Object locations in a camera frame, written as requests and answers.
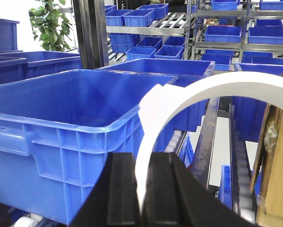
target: white wall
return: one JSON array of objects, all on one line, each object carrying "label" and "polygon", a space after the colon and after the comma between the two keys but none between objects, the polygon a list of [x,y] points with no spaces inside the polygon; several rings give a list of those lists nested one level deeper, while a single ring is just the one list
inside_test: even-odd
[{"label": "white wall", "polygon": [[40,2],[35,0],[0,0],[0,18],[20,22],[17,25],[17,46],[19,50],[41,50],[39,43],[33,39],[28,14],[29,9],[36,8],[39,5]]}]

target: metal rail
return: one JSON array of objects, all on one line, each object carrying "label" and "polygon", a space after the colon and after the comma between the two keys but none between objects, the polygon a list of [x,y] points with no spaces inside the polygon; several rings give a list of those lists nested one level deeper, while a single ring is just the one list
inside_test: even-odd
[{"label": "metal rail", "polygon": [[219,98],[211,98],[208,102],[206,115],[196,146],[194,159],[189,169],[193,176],[208,189],[214,138],[217,122]]},{"label": "metal rail", "polygon": [[251,223],[255,223],[257,210],[256,197],[250,192],[251,171],[247,155],[246,143],[239,139],[234,120],[234,107],[229,109],[230,124],[230,160],[232,210]]}]

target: crate rim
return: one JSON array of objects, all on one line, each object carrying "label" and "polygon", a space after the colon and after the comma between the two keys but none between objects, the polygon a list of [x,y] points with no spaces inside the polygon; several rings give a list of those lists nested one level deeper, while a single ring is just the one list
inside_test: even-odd
[{"label": "crate rim", "polygon": [[[51,75],[44,75],[36,78],[31,78],[31,79],[25,79],[21,81],[16,81],[12,83],[7,83],[7,84],[0,84],[1,86],[5,87],[11,87],[14,86],[17,83],[29,83],[31,80],[42,80],[43,78],[47,77],[56,77],[63,75],[65,72],[75,72],[75,71],[89,71],[89,70],[68,70],[64,72],[59,72],[59,73],[54,73]],[[130,72],[125,72],[127,74],[138,74],[138,75],[145,75],[145,73],[130,73]],[[172,76],[172,75],[159,75],[159,76],[165,76],[165,77],[170,77],[170,80],[166,84],[173,84],[176,80],[178,80],[177,76]],[[78,132],[86,132],[86,133],[106,133],[110,132],[111,128],[114,130],[119,129],[122,127],[126,119],[131,118],[132,116],[136,115],[136,111],[139,109],[139,105],[136,105],[132,107],[130,110],[128,110],[125,114],[120,116],[117,120],[112,122],[111,124],[103,127],[90,127],[90,126],[82,126],[82,125],[77,125],[77,124],[71,124],[71,123],[63,123],[63,122],[53,122],[53,121],[48,121],[48,120],[42,120],[42,119],[36,119],[32,117],[22,117],[22,116],[15,116],[15,115],[10,115],[10,114],[4,114],[0,113],[0,120],[3,121],[8,121],[8,122],[17,122],[17,123],[25,123],[25,124],[32,124],[32,125],[38,125],[38,126],[43,126],[43,127],[50,127],[50,128],[56,128],[56,129],[64,129],[64,130],[70,130],[70,131],[78,131]]]},{"label": "crate rim", "polygon": [[7,20],[7,19],[1,19],[1,18],[0,18],[0,22],[9,22],[9,23],[14,23],[14,24],[19,24],[19,21],[16,21],[16,20]]},{"label": "crate rim", "polygon": [[[1,52],[0,57],[5,57],[8,56],[8,54],[12,53],[40,53],[40,52],[47,52],[47,51],[27,51],[27,52]],[[67,61],[76,61],[80,60],[80,54],[79,53],[67,53],[67,52],[59,52],[59,51],[50,51],[50,53],[65,53],[65,54],[71,54],[75,56],[70,56],[70,57],[64,57],[64,58],[54,58],[54,59],[46,59],[46,60],[39,60],[39,61],[26,61],[25,64],[27,67],[35,67],[35,66],[41,66],[41,65],[47,65],[48,62],[50,64],[55,64],[59,63],[60,61],[62,62],[67,62]]]},{"label": "crate rim", "polygon": [[153,10],[153,9],[139,9],[138,11],[148,11],[148,13],[145,14],[145,15],[143,15],[143,16],[136,16],[136,15],[128,15],[128,14],[126,14],[126,15],[124,15],[123,17],[127,17],[127,18],[131,18],[131,17],[133,17],[133,18],[142,17],[142,18],[144,18],[144,17],[146,17],[146,16],[149,16],[151,13],[154,13],[154,12],[155,12],[155,10]]},{"label": "crate rim", "polygon": [[[131,60],[130,62],[134,62],[134,61],[187,61],[187,62],[199,62],[199,61],[203,61],[203,60],[183,60],[183,59],[158,59],[158,58],[152,58],[152,59],[148,59],[148,58],[140,58],[140,59],[134,59]],[[205,70],[205,72],[203,73],[203,77],[210,77],[212,74],[211,72],[214,70],[215,67],[215,62],[214,61],[203,61],[203,62],[210,62],[207,69]],[[122,64],[127,64],[127,62],[122,62],[119,63],[118,65],[122,65]],[[109,71],[116,71],[116,72],[132,72],[132,71],[125,71],[125,70],[111,70],[109,69],[109,65],[108,66],[104,66],[99,68],[100,70],[109,70]],[[150,74],[150,75],[166,75],[166,73],[153,73],[153,72],[144,72],[144,74]]]},{"label": "crate rim", "polygon": [[250,65],[250,66],[277,66],[277,67],[283,67],[283,65],[272,65],[272,64],[257,64],[257,63],[243,63],[243,62],[238,62],[234,64],[234,67],[237,71],[244,71],[240,65]]},{"label": "crate rim", "polygon": [[[109,15],[109,13],[112,13],[112,12],[114,12],[114,11],[123,11],[123,10],[125,10],[126,12],[124,12],[124,14],[122,14],[122,15],[118,15],[118,16],[112,16],[112,15]],[[116,9],[116,10],[113,10],[113,11],[110,11],[110,12],[108,12],[108,13],[106,13],[105,14],[105,17],[107,17],[107,18],[115,18],[115,17],[123,17],[124,15],[126,15],[126,14],[128,14],[128,13],[130,13],[130,12],[132,12],[133,10],[132,9]]]},{"label": "crate rim", "polygon": [[10,65],[19,65],[19,64],[27,63],[27,58],[0,56],[0,59],[2,59],[2,61],[0,61],[0,64],[3,64],[0,66],[0,68],[10,66]]}]

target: metal pole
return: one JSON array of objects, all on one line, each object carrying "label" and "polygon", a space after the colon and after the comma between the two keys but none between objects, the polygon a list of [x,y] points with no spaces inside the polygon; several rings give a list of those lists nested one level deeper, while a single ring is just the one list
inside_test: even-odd
[{"label": "metal pole", "polygon": [[108,65],[104,0],[73,0],[83,69]]}]

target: metal shelving rack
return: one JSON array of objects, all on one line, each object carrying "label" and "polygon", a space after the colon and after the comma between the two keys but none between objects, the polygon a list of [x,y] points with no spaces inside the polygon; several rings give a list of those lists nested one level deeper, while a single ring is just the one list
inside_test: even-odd
[{"label": "metal shelving rack", "polygon": [[[191,59],[196,60],[200,50],[204,49],[220,49],[220,50],[235,50],[239,51],[239,62],[241,62],[243,51],[261,51],[283,54],[283,45],[272,44],[249,44],[247,42],[248,24],[253,19],[283,19],[283,11],[263,11],[256,10],[252,5],[258,2],[247,0],[241,4],[245,5],[244,9],[240,10],[207,10],[204,9],[205,0],[194,0],[196,4],[196,12],[194,14],[195,23],[193,41],[189,45],[192,46]],[[240,43],[219,43],[219,42],[204,42],[204,24],[203,19],[209,18],[230,18],[240,19],[239,26],[242,27],[242,38]]]},{"label": "metal shelving rack", "polygon": [[[126,27],[126,26],[107,26],[107,33],[130,33],[140,35],[169,35],[169,36],[184,36],[185,53],[188,53],[191,48],[189,46],[190,28],[194,24],[194,16],[191,13],[191,0],[189,0],[187,13],[168,13],[168,15],[155,21],[149,27]],[[126,60],[125,54],[115,54],[111,50],[109,52],[109,63],[116,64]]]}]

